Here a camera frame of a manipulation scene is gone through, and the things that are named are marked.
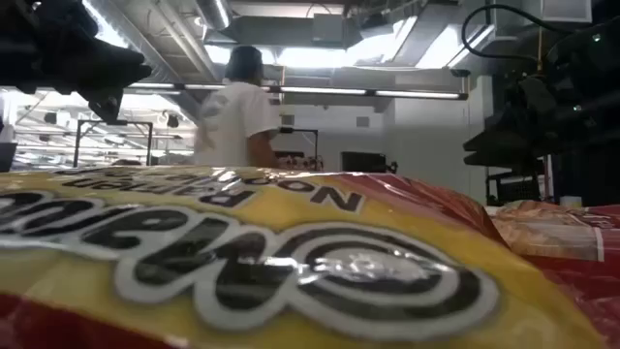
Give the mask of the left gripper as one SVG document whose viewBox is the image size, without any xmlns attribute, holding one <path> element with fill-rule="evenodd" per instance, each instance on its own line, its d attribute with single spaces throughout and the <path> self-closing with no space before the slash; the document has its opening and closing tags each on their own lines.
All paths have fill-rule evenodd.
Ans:
<svg viewBox="0 0 620 349">
<path fill-rule="evenodd" d="M 115 123 L 122 89 L 149 78 L 143 54 L 97 41 L 96 21 L 80 1 L 1 0 L 1 84 L 25 93 L 73 91 Z"/>
</svg>

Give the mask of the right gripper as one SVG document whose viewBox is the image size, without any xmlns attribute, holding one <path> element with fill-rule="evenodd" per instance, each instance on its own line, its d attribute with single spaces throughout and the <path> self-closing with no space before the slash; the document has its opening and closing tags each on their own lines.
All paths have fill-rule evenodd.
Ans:
<svg viewBox="0 0 620 349">
<path fill-rule="evenodd" d="M 517 79 L 506 88 L 506 114 L 487 117 L 483 130 L 463 144 L 466 151 L 505 147 L 506 153 L 475 152 L 470 166 L 531 169 L 542 156 L 567 141 L 568 128 L 580 116 L 579 94 L 568 81 L 542 75 Z"/>
</svg>

